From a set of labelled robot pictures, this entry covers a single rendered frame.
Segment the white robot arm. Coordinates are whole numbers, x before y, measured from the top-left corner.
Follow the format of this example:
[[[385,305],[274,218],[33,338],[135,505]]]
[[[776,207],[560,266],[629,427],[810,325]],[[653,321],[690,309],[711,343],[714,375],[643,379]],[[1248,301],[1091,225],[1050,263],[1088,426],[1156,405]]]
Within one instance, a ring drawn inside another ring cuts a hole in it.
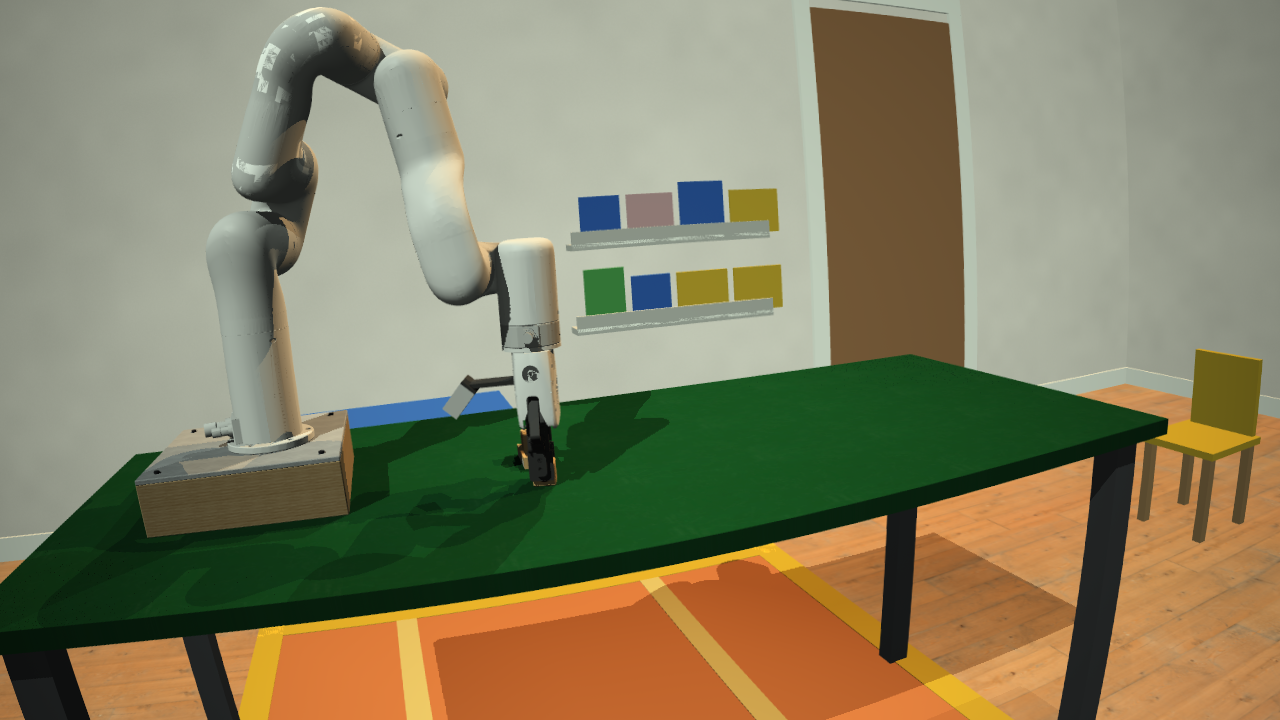
[[[262,47],[232,164],[234,188],[252,200],[251,209],[223,217],[206,243],[232,423],[207,423],[204,432],[206,438],[229,436],[233,454],[273,454],[314,439],[314,427],[301,421],[278,275],[300,258],[317,188],[317,159],[303,141],[317,76],[378,102],[413,247],[436,299],[462,306],[497,293],[503,347],[561,342],[550,240],[477,242],[442,68],[424,53],[370,33],[344,12],[296,13]]]

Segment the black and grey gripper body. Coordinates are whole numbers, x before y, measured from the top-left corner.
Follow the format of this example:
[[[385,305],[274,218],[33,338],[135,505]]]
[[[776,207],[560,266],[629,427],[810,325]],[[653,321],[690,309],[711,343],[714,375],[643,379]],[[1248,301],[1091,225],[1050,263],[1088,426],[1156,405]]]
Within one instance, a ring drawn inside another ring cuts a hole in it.
[[[529,396],[539,398],[540,423],[545,420],[547,427],[553,427],[553,429],[559,425],[561,404],[553,350],[558,347],[561,347],[561,342],[535,348],[506,348],[502,346],[502,351],[512,354],[515,398],[518,427],[522,430],[527,427],[524,419],[529,415]]]

